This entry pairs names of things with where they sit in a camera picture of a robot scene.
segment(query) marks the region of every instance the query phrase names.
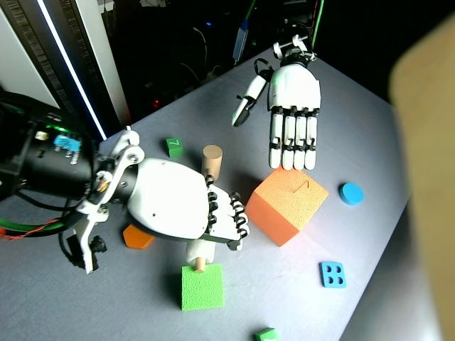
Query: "blue disc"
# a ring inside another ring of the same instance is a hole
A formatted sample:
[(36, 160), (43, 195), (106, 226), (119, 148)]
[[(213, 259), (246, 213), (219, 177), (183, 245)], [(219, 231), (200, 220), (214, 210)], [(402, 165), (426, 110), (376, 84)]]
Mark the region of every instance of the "blue disc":
[(355, 183), (345, 183), (339, 189), (340, 197), (348, 205), (358, 205), (363, 201), (363, 191)]

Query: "green block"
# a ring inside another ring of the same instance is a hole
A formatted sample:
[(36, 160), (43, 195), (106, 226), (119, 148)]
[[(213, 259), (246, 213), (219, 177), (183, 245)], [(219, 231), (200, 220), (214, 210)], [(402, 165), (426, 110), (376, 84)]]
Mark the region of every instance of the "green block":
[(279, 341), (278, 332), (274, 328), (267, 328), (255, 334), (257, 341)]
[(182, 266), (182, 310), (223, 307), (223, 266), (205, 265), (205, 272), (194, 271), (194, 266)]
[(170, 137), (169, 139), (166, 139), (166, 145), (168, 146), (170, 157), (180, 158), (183, 155), (182, 140), (178, 137)]

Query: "gray tabletop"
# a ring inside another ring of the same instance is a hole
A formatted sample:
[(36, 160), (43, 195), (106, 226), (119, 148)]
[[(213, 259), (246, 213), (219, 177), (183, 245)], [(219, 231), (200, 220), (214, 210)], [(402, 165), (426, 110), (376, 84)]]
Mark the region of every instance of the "gray tabletop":
[[(277, 66), (269, 51), (261, 57)], [(320, 60), (310, 69), (321, 81), (322, 106), (316, 168), (309, 175), (330, 195), (282, 248), (253, 224), (242, 251), (217, 247), (224, 308), (182, 312), (186, 245), (157, 239), (144, 251), (126, 248), (121, 231), (127, 222), (112, 206), (109, 220), (93, 234), (101, 235), (108, 252), (98, 256), (100, 269), (89, 276), (61, 254), (56, 236), (0, 241), (0, 340), (240, 341), (267, 327), (277, 328), (284, 341), (338, 340), (408, 194), (392, 107)], [(254, 76), (250, 60), (135, 124), (146, 155), (167, 158), (163, 140), (179, 136), (180, 162), (199, 169), (203, 147), (217, 144), (224, 151), (218, 185), (240, 192), (245, 202), (271, 172), (266, 96), (245, 124), (230, 126), (235, 95)], [(340, 200), (337, 187), (346, 181), (364, 190), (361, 205)], [(21, 222), (54, 214), (16, 198), (0, 204), (0, 216)], [(321, 261), (343, 263), (347, 288), (321, 285)]]

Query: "led strip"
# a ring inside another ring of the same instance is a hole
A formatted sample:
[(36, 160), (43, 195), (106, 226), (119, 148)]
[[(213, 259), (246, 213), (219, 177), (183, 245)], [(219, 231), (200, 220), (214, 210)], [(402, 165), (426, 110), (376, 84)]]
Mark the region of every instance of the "led strip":
[(43, 0), (36, 0), (36, 1), (38, 2), (38, 5), (40, 6), (41, 12), (44, 15), (44, 19), (45, 19), (46, 23), (48, 24), (50, 32), (52, 33), (52, 36), (54, 37), (54, 40), (57, 43), (58, 50), (60, 50), (60, 53), (63, 56), (63, 59), (64, 59), (64, 61), (66, 63), (66, 66), (68, 67), (68, 69), (70, 71), (70, 74), (71, 74), (71, 76), (74, 79), (74, 82), (75, 82), (75, 84), (77, 86), (77, 89), (79, 90), (80, 95), (84, 99), (84, 103), (87, 106), (87, 109), (90, 112), (90, 115), (92, 115), (93, 121), (94, 121), (95, 125), (97, 126), (98, 131), (100, 132), (102, 139), (105, 140), (107, 138), (106, 134), (102, 130), (100, 121), (98, 121), (97, 115), (95, 114), (95, 112), (94, 112), (94, 110), (92, 108), (92, 105), (90, 104), (90, 102), (89, 102), (89, 100), (87, 98), (87, 95), (85, 94), (85, 91), (84, 91), (84, 88), (82, 87), (82, 84), (80, 84), (79, 77), (77, 76), (76, 71), (74, 70), (73, 64), (71, 64), (70, 58), (68, 57), (68, 54), (66, 53), (65, 48), (63, 47), (62, 40), (58, 36), (57, 30), (55, 29), (55, 26), (54, 26), (54, 23), (52, 22), (52, 19), (50, 18), (48, 9), (46, 8), (46, 5), (44, 4)]

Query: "orange hexagon block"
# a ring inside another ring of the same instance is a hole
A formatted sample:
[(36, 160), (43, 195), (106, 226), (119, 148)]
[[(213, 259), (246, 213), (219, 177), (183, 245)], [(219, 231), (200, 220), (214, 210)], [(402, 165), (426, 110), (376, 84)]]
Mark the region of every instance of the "orange hexagon block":
[(304, 172), (280, 167), (255, 189), (246, 213), (280, 247), (308, 223), (327, 196)]
[(129, 225), (123, 231), (125, 244), (132, 249), (146, 249), (155, 239), (155, 237), (147, 234), (146, 232), (138, 229), (134, 225)]

